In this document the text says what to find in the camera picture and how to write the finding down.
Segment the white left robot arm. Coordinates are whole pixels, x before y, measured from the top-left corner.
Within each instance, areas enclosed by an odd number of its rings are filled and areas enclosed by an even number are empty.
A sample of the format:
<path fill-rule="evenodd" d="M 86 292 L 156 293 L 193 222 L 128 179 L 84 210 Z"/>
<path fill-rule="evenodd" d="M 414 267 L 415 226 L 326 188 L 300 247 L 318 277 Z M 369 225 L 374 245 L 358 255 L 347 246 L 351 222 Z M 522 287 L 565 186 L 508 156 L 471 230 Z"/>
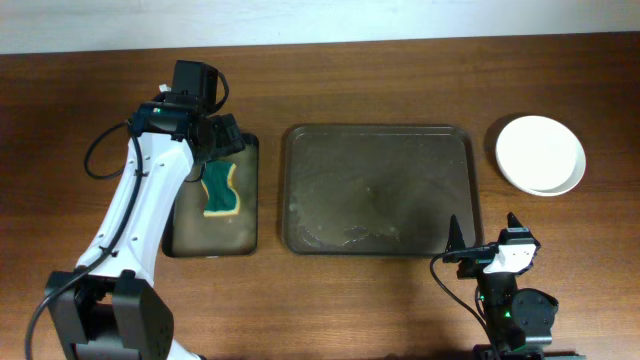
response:
<path fill-rule="evenodd" d="M 120 182 L 91 244 L 71 272 L 54 271 L 27 327 L 33 356 L 36 323 L 49 312 L 68 359 L 193 359 L 174 337 L 174 317 L 153 288 L 157 252 L 174 200 L 189 182 L 207 197 L 205 212 L 234 215 L 240 198 L 226 157 L 245 148 L 226 100 L 225 76 L 202 62 L 179 60 L 170 86 L 139 106 L 122 127 L 129 135 Z"/>

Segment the white deep plate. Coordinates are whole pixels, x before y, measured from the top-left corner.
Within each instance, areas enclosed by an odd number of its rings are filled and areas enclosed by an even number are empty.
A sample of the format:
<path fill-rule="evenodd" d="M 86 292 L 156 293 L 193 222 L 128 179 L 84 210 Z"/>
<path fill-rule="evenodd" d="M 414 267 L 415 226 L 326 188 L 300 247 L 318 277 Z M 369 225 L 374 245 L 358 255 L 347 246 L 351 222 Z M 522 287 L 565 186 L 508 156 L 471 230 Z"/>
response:
<path fill-rule="evenodd" d="M 564 176 L 586 172 L 586 153 L 578 137 L 562 123 L 539 115 L 510 121 L 495 143 L 495 158 L 503 174 Z"/>

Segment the white plate with yellow stain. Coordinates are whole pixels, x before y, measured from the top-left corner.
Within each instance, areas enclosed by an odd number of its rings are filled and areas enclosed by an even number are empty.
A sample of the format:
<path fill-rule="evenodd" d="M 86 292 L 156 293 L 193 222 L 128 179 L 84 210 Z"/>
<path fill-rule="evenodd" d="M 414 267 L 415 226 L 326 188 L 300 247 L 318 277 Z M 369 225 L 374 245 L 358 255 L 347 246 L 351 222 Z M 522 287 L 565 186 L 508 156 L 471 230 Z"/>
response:
<path fill-rule="evenodd" d="M 564 176 L 552 176 L 548 173 L 534 173 L 532 176 L 503 173 L 505 179 L 515 188 L 531 195 L 554 197 L 573 190 L 583 179 L 584 171 L 578 169 Z"/>

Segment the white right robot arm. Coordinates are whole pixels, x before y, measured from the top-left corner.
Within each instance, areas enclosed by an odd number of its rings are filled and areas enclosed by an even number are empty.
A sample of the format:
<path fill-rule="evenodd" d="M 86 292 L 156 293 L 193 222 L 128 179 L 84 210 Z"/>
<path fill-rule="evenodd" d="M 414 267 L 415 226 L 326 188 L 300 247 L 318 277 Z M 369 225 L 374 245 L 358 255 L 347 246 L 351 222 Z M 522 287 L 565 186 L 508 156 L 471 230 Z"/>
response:
<path fill-rule="evenodd" d="M 451 298 L 469 311 L 488 337 L 487 345 L 472 349 L 475 359 L 579 359 L 575 352 L 547 353 L 552 327 L 559 310 L 558 300 L 540 290 L 520 288 L 517 277 L 533 266 L 540 243 L 512 213 L 498 240 L 468 247 L 457 218 L 450 219 L 446 249 L 430 263 L 456 263 L 459 279 L 477 281 L 474 307 L 456 295 Z"/>

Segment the small black water tray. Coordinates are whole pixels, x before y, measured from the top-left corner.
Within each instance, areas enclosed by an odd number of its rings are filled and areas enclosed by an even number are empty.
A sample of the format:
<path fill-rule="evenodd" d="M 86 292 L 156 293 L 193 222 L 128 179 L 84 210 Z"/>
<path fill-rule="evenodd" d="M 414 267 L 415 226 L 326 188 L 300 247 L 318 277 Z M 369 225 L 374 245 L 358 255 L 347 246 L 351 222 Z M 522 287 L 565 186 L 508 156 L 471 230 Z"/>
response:
<path fill-rule="evenodd" d="M 195 167 L 183 182 L 167 221 L 162 251 L 173 258 L 240 256 L 257 247 L 259 140 L 242 135 L 245 149 L 217 161 L 233 162 L 237 169 L 233 184 L 240 197 L 235 216 L 205 217 L 207 201 L 200 168 Z"/>

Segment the green and yellow sponge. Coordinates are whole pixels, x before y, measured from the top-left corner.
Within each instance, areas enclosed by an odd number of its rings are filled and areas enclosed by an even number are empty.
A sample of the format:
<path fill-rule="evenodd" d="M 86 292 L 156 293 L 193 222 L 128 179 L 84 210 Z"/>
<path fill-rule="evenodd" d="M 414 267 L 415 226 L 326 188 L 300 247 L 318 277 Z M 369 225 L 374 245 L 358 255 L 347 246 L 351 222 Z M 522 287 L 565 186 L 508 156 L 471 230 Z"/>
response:
<path fill-rule="evenodd" d="M 201 184 L 207 197 L 205 217 L 235 216 L 240 211 L 240 197 L 233 184 L 237 166 L 233 162 L 214 161 L 206 165 Z"/>

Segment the large dark serving tray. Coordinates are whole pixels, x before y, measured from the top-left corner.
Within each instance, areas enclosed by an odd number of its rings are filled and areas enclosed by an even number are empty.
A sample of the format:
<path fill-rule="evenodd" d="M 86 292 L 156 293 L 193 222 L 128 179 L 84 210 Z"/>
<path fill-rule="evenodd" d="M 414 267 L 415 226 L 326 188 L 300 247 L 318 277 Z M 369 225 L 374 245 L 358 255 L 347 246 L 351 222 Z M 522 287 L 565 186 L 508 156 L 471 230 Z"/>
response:
<path fill-rule="evenodd" d="M 453 125 L 299 125 L 283 144 L 281 239 L 299 255 L 432 257 L 455 218 L 483 243 L 470 136 Z"/>

